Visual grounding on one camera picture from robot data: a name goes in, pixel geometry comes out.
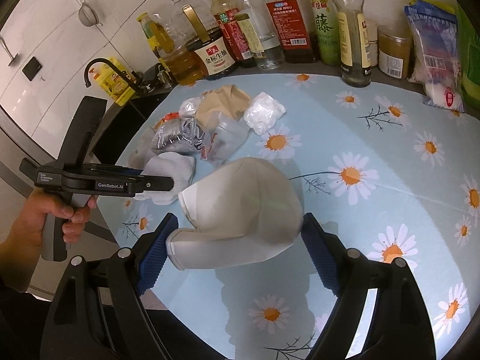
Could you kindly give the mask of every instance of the human arm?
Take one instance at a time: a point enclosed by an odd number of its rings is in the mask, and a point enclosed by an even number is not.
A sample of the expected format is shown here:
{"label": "human arm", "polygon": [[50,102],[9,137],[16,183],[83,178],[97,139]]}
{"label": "human arm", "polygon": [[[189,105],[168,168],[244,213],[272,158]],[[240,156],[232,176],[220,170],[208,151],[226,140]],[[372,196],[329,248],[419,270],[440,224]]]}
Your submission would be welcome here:
{"label": "human arm", "polygon": [[0,278],[4,284],[18,292],[27,290],[40,258],[42,229],[47,214],[68,219],[62,227],[63,239],[67,243],[76,243],[90,219],[90,209],[96,205],[96,198],[92,197],[85,207],[74,210],[57,196],[35,188],[25,201],[7,239],[0,244]]}

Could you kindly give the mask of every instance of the black faucet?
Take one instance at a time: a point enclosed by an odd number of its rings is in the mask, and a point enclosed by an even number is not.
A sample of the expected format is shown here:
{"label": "black faucet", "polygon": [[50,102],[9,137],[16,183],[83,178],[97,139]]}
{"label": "black faucet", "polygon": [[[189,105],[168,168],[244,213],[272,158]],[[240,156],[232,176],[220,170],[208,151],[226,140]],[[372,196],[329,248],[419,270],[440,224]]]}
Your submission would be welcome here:
{"label": "black faucet", "polygon": [[127,77],[127,72],[126,71],[120,71],[118,67],[116,67],[111,61],[105,58],[95,58],[92,59],[87,66],[85,67],[85,73],[83,74],[83,78],[85,79],[85,86],[87,88],[90,88],[92,86],[92,83],[90,82],[90,79],[88,78],[88,71],[92,67],[93,64],[96,64],[97,62],[103,62],[104,64],[109,65],[115,73],[117,73],[122,79],[125,80],[125,82],[128,84],[129,87],[131,87],[135,92],[140,91],[140,88],[135,84],[133,81],[131,81]]}

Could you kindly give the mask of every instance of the blue package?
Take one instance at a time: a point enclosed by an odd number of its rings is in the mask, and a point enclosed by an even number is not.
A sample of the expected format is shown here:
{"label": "blue package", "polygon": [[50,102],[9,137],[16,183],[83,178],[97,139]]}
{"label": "blue package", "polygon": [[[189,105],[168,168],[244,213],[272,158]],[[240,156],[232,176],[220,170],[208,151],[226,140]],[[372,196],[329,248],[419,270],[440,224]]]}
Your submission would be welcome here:
{"label": "blue package", "polygon": [[427,94],[423,102],[464,112],[460,90],[457,17],[422,0],[406,5],[405,14],[415,44],[412,80],[423,83]]}

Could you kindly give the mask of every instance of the human hand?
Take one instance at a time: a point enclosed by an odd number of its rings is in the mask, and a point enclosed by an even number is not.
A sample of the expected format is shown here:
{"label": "human hand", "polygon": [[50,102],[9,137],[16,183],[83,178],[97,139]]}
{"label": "human hand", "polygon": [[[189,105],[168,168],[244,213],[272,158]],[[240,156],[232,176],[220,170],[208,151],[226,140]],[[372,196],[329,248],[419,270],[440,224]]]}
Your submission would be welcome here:
{"label": "human hand", "polygon": [[45,193],[41,188],[35,188],[23,205],[17,221],[23,230],[41,245],[42,229],[47,214],[69,219],[62,226],[63,240],[66,243],[76,243],[85,228],[85,223],[90,220],[90,210],[96,206],[97,196],[92,196],[85,207],[74,210],[58,196]]}

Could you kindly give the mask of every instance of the blue gripper pad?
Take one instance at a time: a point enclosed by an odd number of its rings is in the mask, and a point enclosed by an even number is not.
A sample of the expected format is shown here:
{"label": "blue gripper pad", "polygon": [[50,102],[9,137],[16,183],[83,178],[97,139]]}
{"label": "blue gripper pad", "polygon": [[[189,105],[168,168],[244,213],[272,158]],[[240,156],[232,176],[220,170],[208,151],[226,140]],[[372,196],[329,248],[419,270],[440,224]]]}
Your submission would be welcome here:
{"label": "blue gripper pad", "polygon": [[301,237],[318,275],[320,275],[323,286],[332,290],[334,295],[339,296],[341,290],[339,259],[343,252],[342,249],[345,250],[345,247],[336,235],[324,232],[310,212],[303,216]]}
{"label": "blue gripper pad", "polygon": [[139,295],[143,295],[145,291],[155,285],[168,257],[166,246],[167,237],[178,228],[179,222],[177,217],[169,213],[165,215],[165,218],[163,218],[155,232],[144,234],[137,241],[137,243],[140,242],[142,238],[146,236],[154,238],[148,249],[143,252],[143,257],[138,263],[138,282],[136,289]]}

